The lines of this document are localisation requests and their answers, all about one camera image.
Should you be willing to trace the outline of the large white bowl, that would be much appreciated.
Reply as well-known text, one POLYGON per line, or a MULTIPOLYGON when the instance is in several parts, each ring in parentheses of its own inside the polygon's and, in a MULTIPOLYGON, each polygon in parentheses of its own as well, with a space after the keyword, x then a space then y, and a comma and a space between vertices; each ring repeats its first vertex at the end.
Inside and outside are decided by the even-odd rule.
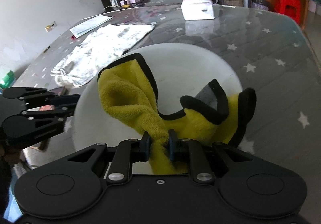
MULTIPOLYGON (((227 96, 243 88, 231 66, 214 52, 196 45, 162 43, 136 49, 145 59, 158 89, 157 107, 164 115, 179 111, 180 98, 196 96, 216 79, 227 96)), ((97 77, 87 84, 73 118, 73 144, 80 151, 96 143, 118 146, 126 139, 141 138, 133 128, 108 115, 101 106, 97 77)))

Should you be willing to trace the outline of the papers on table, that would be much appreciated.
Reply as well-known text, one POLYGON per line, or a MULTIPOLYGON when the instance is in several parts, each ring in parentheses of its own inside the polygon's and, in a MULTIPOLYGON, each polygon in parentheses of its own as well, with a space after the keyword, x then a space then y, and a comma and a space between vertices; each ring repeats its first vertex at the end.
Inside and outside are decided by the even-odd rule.
POLYGON ((97 28, 98 26, 111 20, 112 18, 112 16, 105 16, 100 14, 72 27, 71 29, 69 29, 69 31, 75 36, 75 38, 78 39, 82 35, 88 33, 92 29, 97 28))

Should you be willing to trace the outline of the white patterned towel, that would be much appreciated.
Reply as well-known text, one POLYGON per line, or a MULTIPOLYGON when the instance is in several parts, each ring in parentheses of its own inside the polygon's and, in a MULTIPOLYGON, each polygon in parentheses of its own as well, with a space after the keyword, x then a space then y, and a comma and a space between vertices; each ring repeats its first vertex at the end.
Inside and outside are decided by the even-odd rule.
POLYGON ((51 70, 51 75, 59 86, 82 87, 154 28, 155 24, 143 23, 103 26, 63 58, 51 70))

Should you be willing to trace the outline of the white tissue box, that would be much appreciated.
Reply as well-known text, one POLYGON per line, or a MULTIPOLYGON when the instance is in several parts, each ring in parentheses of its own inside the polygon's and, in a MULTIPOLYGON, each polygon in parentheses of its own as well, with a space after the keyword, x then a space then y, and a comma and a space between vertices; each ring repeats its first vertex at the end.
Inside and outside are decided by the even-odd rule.
POLYGON ((212 0, 183 0, 181 11, 185 21, 214 19, 212 0))

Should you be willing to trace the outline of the dark waste basket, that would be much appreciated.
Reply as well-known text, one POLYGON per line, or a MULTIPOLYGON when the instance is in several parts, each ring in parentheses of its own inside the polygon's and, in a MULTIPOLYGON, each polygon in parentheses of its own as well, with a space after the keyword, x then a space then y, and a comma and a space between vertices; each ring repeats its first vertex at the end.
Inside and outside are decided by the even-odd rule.
POLYGON ((270 6, 270 2, 266 0, 251 0, 252 8, 269 11, 269 6, 270 6))

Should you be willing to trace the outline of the red plastic stool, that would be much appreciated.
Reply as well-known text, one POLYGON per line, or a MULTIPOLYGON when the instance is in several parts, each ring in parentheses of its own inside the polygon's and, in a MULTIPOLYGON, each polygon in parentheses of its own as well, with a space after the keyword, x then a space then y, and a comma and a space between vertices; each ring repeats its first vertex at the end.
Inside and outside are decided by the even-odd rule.
POLYGON ((279 14, 292 18, 297 24, 300 24, 300 0, 276 0, 274 10, 279 14))

